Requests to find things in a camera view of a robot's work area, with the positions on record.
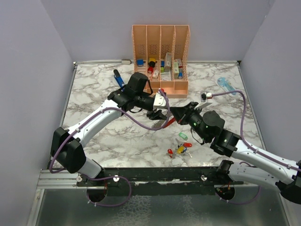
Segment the grey red key organizer plate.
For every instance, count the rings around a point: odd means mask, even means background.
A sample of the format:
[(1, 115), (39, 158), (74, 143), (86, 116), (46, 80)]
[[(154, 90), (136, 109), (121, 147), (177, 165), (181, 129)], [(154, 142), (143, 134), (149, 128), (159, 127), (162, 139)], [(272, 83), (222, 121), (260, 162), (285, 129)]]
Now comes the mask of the grey red key organizer plate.
[(160, 127), (163, 127), (163, 128), (166, 128), (168, 126), (170, 126), (172, 123), (175, 122), (175, 118), (171, 118), (168, 122), (166, 122), (165, 120), (159, 120), (157, 121), (156, 123), (154, 123), (152, 125), (152, 128), (153, 129), (157, 129), (157, 128), (160, 128)]

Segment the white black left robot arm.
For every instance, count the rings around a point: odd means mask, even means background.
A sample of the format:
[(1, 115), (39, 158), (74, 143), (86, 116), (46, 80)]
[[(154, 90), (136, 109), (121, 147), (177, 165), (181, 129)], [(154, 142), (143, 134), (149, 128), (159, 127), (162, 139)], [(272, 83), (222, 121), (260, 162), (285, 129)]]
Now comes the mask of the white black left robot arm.
[(86, 157), (84, 147), (88, 142), (105, 126), (123, 115), (133, 120), (134, 118), (128, 112), (134, 107), (157, 113), (162, 109), (170, 109), (163, 89), (159, 89), (157, 93), (144, 92), (144, 87), (148, 83), (150, 80), (146, 75), (134, 73), (126, 85), (111, 92), (100, 107), (84, 120), (68, 129), (57, 128), (52, 138), (52, 160), (49, 171), (59, 172), (53, 169), (57, 161), (69, 173), (78, 172), (85, 175), (92, 185), (100, 185), (104, 179), (104, 174), (101, 172), (103, 167)]

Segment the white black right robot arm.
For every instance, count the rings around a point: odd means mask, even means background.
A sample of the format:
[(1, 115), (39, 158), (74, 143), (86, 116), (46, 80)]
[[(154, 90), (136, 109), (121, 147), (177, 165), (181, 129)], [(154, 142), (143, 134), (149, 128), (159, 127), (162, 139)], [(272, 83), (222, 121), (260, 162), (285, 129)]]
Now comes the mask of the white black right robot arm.
[(180, 125), (190, 128), (219, 155), (239, 159), (254, 165), (250, 170), (235, 166), (229, 161), (220, 165), (216, 179), (221, 184), (244, 181), (268, 185), (282, 197), (296, 204), (301, 202), (301, 163), (279, 157), (265, 151), (224, 128), (225, 121), (216, 111), (201, 114), (197, 102), (183, 107), (171, 107), (170, 111)]

